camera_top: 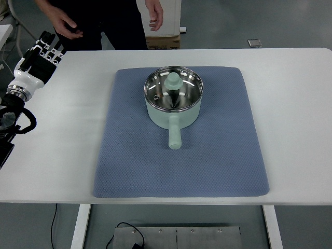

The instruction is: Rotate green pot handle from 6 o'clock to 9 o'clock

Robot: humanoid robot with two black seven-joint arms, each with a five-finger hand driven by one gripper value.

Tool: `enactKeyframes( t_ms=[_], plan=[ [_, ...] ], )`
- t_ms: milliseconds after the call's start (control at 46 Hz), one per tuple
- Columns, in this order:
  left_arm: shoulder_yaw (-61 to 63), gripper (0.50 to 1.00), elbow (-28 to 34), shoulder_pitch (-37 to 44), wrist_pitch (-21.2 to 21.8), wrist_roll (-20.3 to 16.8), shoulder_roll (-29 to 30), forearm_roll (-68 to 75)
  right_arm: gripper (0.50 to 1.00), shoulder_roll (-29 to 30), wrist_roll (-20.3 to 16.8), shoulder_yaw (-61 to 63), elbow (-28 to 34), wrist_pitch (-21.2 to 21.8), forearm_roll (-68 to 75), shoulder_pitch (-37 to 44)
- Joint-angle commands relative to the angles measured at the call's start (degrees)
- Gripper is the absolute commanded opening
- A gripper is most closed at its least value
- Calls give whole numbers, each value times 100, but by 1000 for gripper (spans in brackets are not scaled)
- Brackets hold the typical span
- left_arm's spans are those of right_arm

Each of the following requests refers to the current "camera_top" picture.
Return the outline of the person's right hand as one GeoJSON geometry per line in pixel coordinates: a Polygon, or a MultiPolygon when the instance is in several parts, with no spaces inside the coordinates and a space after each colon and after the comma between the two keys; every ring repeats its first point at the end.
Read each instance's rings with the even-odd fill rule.
{"type": "Polygon", "coordinates": [[[49,19],[58,34],[68,39],[83,37],[83,32],[76,29],[77,24],[63,10],[51,7],[49,19]]]}

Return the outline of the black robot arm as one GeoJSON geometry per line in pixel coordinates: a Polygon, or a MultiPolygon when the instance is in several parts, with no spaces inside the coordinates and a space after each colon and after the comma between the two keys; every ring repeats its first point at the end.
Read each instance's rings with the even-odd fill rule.
{"type": "Polygon", "coordinates": [[[60,41],[51,48],[55,37],[55,34],[42,32],[16,65],[13,81],[1,99],[1,166],[13,151],[15,136],[26,134],[37,126],[35,116],[25,108],[25,103],[50,80],[66,53],[65,49],[59,51],[60,41]]]}

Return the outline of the person's left hand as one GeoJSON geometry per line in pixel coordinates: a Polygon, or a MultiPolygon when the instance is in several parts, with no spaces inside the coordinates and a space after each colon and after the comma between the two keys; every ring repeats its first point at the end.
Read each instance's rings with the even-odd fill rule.
{"type": "Polygon", "coordinates": [[[145,0],[149,12],[149,27],[153,32],[158,31],[163,25],[163,8],[159,0],[145,0]]]}

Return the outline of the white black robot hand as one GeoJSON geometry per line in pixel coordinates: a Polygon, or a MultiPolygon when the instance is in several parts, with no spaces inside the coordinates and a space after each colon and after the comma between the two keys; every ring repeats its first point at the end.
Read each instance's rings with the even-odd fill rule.
{"type": "MultiPolygon", "coordinates": [[[[41,55],[45,55],[55,39],[55,34],[43,31],[35,43],[35,47],[42,48],[41,55]]],[[[24,101],[29,101],[37,89],[41,89],[54,74],[57,65],[65,55],[65,48],[60,50],[60,40],[47,54],[47,59],[37,56],[31,64],[32,51],[27,50],[14,70],[14,79],[7,87],[7,93],[16,95],[24,101]]]]}

